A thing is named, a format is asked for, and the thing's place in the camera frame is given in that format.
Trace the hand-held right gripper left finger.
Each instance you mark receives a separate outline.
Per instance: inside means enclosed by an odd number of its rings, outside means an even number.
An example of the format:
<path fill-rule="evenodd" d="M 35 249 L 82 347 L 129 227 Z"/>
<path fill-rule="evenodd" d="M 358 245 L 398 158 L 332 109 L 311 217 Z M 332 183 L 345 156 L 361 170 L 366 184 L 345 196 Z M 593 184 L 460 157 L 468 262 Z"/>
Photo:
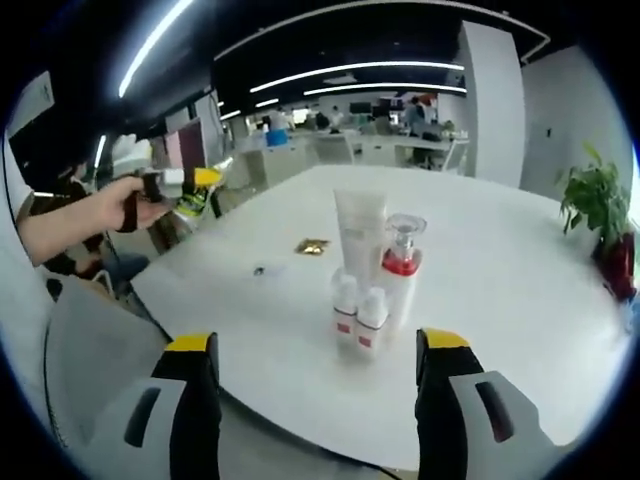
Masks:
<path fill-rule="evenodd" d="M 91 477 L 218 479 L 221 418 L 218 335 L 179 336 L 98 417 Z"/>

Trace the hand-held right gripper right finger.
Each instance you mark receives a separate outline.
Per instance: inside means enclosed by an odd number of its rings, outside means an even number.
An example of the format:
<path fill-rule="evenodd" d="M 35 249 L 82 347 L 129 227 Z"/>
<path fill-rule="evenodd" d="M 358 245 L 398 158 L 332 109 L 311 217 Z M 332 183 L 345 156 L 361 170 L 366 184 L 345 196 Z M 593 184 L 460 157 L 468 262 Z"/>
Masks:
<path fill-rule="evenodd" d="M 556 463 L 534 403 L 460 335 L 416 332 L 420 479 L 542 479 Z"/>

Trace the person's left hand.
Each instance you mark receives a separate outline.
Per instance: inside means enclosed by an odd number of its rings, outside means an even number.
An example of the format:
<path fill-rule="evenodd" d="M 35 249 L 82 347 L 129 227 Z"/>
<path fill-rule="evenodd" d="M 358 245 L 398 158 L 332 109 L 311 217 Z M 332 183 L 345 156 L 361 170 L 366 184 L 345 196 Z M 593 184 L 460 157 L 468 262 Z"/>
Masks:
<path fill-rule="evenodd" d="M 103 231 L 131 233 L 146 229 L 168 213 L 169 207 L 153 203 L 144 195 L 140 177 L 115 180 L 93 197 L 98 203 L 99 224 Z"/>

